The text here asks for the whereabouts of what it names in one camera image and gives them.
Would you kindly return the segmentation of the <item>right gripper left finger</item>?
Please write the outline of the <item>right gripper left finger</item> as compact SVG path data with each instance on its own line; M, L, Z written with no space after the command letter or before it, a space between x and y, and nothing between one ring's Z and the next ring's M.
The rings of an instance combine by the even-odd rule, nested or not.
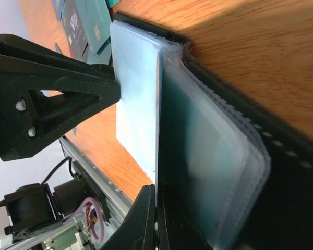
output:
M155 186L144 185L102 249L155 249Z

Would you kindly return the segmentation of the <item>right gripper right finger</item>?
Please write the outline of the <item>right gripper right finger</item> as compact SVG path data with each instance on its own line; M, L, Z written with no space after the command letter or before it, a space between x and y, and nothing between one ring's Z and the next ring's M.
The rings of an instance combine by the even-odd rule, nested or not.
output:
M158 184L156 197L159 249L212 249L187 218L169 186Z

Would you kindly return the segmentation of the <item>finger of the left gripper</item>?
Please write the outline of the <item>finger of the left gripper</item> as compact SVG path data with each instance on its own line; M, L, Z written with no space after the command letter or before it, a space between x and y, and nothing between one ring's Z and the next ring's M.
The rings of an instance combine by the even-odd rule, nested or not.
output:
M117 103L112 66L86 64L0 34L0 158L30 158Z

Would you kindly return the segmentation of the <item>black leather card holder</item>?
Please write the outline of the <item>black leather card holder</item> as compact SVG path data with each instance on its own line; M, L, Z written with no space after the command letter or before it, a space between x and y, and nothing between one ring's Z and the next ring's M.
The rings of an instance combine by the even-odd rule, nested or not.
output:
M313 249L313 141L200 64L181 34L116 13L116 137L154 182L157 249Z

